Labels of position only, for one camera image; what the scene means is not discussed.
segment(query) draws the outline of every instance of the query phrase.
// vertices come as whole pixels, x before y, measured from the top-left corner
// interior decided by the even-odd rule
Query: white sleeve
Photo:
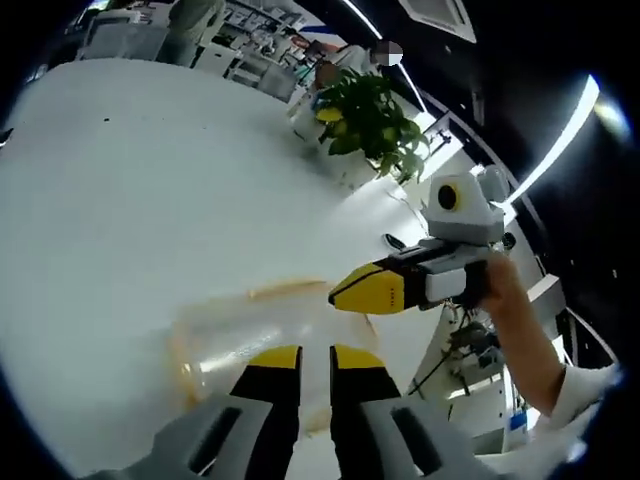
[[[567,365],[560,395],[549,418],[540,417],[536,430],[558,430],[596,403],[615,374],[616,365],[597,370]]]

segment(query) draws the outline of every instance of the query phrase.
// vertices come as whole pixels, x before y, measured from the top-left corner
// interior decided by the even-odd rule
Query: led light strip
[[[522,184],[509,196],[509,198],[507,198],[505,203],[512,203],[520,197],[536,180],[538,180],[538,178],[542,176],[544,172],[549,169],[551,165],[553,165],[560,154],[564,152],[565,148],[567,148],[567,145],[571,143],[571,140],[574,139],[578,131],[582,128],[584,123],[587,121],[587,118],[589,118],[589,114],[593,110],[599,94],[600,89],[598,88],[598,84],[593,77],[589,75],[584,91],[582,92],[582,96],[580,97],[580,101],[578,102],[578,106],[571,115],[567,126],[564,127],[564,130],[560,133],[556,143],[553,144],[551,150],[549,150],[527,179],[522,182]]]

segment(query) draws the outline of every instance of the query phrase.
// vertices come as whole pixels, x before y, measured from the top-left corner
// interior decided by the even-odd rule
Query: black ceiling
[[[402,45],[403,62],[414,82],[472,125],[519,180],[566,125],[588,74],[596,78],[603,96],[617,98],[632,125],[637,123],[637,6],[616,1],[596,7],[551,0],[465,0],[477,38],[471,44],[412,21],[398,0],[352,1],[385,37]],[[340,0],[298,3],[348,43],[366,46],[374,41]],[[473,91],[484,100],[483,125],[473,118]],[[537,235],[537,226],[526,218],[521,221],[534,249],[561,274],[572,306],[618,351],[630,311],[626,292],[633,288],[637,263],[633,249],[617,247],[616,239],[632,235],[637,166],[633,144],[617,142],[591,115],[556,164],[529,190],[547,236]],[[540,238],[547,242],[537,241]]]

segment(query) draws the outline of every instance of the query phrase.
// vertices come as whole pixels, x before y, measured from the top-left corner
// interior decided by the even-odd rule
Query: white table
[[[338,281],[388,254],[383,233],[423,235],[390,182],[349,196],[321,177],[285,109],[121,59],[58,67],[17,106],[0,153],[0,354],[73,474],[135,461],[181,412],[164,345],[180,306],[283,278]],[[373,320],[401,390],[439,315]],[[301,442],[291,478],[338,478],[332,457],[326,433]]]

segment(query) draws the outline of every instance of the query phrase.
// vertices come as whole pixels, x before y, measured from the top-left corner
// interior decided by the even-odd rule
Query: person
[[[190,68],[205,31],[214,37],[222,27],[225,6],[225,0],[178,0],[169,12],[160,61]]]
[[[341,48],[325,59],[316,69],[315,86],[321,89],[338,77],[340,70],[349,68],[359,74],[380,75],[380,66],[393,66],[402,60],[402,48],[397,43],[380,40],[365,50],[360,45]]]
[[[291,27],[286,27],[282,34],[277,35],[273,40],[273,54],[271,58],[273,58],[276,62],[282,61],[282,58],[286,55],[286,53],[294,47],[292,39],[298,35]]]
[[[541,413],[533,440],[518,450],[478,456],[497,473],[547,478],[568,458],[571,447],[594,417],[598,402],[616,374],[563,365],[535,318],[514,263],[504,254],[488,260],[489,294],[481,307],[489,313],[511,377],[524,399]]]

